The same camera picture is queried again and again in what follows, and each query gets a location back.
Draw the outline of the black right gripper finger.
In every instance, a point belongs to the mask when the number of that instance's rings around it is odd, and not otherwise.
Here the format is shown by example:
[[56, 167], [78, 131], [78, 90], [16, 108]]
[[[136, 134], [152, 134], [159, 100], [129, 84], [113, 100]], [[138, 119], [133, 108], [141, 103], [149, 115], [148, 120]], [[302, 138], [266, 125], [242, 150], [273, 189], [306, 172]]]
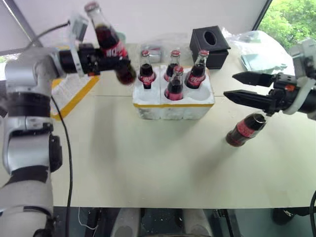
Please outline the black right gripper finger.
[[225, 91], [224, 96], [236, 104], [256, 108], [266, 114], [276, 112], [276, 100], [269, 95], [260, 95], [246, 90], [233, 90]]
[[242, 84], [252, 86], [270, 87], [271, 84], [274, 82], [274, 75], [249, 71], [234, 74], [232, 77]]

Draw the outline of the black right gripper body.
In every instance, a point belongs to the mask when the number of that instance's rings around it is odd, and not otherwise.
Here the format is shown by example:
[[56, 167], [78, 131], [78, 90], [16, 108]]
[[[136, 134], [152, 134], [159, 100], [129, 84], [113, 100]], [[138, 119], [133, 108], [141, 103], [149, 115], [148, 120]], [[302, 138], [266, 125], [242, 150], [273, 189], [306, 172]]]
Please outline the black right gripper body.
[[298, 94], [297, 79], [295, 76], [278, 73], [272, 75], [271, 82], [273, 87], [268, 96], [272, 98], [272, 102], [268, 113], [285, 111], [292, 105]]

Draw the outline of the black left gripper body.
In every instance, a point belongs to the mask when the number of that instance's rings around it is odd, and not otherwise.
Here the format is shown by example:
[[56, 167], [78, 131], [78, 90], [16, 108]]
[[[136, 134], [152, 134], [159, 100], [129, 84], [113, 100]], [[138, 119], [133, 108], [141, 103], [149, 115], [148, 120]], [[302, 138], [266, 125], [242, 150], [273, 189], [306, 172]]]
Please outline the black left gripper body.
[[79, 60], [82, 70], [88, 76], [100, 75], [99, 61], [102, 57], [102, 50], [95, 48], [91, 43], [79, 44]]

